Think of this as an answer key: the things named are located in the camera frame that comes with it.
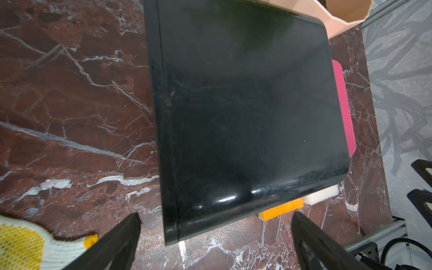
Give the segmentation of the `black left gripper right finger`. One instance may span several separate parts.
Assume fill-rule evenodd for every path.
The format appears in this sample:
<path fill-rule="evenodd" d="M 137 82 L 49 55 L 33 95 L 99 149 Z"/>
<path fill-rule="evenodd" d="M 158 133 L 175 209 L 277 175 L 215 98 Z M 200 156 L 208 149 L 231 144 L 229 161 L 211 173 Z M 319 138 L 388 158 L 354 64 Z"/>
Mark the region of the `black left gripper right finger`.
<path fill-rule="evenodd" d="M 294 213 L 291 232 L 297 258 L 303 270 L 368 269 L 301 212 Z"/>

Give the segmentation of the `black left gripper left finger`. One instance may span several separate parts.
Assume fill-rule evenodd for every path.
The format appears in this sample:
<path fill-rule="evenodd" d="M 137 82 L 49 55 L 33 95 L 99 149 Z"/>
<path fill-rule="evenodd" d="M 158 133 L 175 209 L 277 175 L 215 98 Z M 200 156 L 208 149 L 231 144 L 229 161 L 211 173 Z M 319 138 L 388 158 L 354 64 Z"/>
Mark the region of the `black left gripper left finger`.
<path fill-rule="evenodd" d="M 97 243 L 68 264 L 66 270 L 129 270 L 135 260 L 141 220 L 132 213 Z"/>

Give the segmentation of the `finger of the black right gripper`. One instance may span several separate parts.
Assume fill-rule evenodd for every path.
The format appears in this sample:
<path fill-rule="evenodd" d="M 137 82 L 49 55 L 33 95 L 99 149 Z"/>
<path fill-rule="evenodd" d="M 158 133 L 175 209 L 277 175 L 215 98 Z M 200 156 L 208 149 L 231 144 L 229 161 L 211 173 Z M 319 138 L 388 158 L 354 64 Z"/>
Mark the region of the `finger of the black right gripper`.
<path fill-rule="evenodd" d="M 428 206 L 428 204 L 432 203 L 432 193 L 426 190 L 414 189 L 407 194 L 407 197 L 428 225 L 432 227 L 432 209 Z"/>
<path fill-rule="evenodd" d="M 411 164 L 415 172 L 430 186 L 432 187 L 432 174 L 428 169 L 432 169 L 432 162 L 428 160 L 418 159 Z"/>

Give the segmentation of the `orange white sponge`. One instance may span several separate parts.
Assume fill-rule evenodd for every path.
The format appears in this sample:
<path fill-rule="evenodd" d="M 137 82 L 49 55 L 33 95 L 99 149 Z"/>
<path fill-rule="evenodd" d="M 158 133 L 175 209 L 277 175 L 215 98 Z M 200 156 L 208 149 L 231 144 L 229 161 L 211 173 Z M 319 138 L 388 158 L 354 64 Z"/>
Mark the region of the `orange white sponge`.
<path fill-rule="evenodd" d="M 336 184 L 303 197 L 303 202 L 307 205 L 315 205 L 334 196 L 338 196 L 338 194 L 339 186 Z"/>

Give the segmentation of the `pink top drawer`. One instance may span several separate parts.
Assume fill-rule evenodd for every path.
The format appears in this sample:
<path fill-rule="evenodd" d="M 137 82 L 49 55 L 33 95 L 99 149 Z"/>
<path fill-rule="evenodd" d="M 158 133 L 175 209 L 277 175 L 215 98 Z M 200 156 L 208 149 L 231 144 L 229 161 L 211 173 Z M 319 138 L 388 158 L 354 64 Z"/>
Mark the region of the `pink top drawer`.
<path fill-rule="evenodd" d="M 340 110 L 343 119 L 346 144 L 348 146 L 349 156 L 352 157 L 356 151 L 356 138 L 354 134 L 353 122 L 351 117 L 351 110 L 348 102 L 348 94 L 344 80 L 343 68 L 339 62 L 332 60 L 336 87 L 338 91 L 338 98 Z"/>

